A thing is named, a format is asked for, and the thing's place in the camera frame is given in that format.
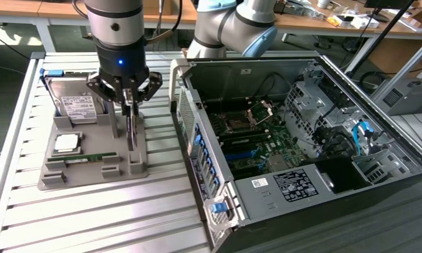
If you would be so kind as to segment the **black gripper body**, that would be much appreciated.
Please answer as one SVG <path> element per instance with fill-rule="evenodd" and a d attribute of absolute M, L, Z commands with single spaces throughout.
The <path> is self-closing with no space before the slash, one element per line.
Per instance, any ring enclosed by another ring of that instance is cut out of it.
<path fill-rule="evenodd" d="M 146 39 L 142 37 L 129 45 L 111 45 L 94 37 L 99 57 L 102 79 L 147 79 L 150 70 L 146 63 Z"/>

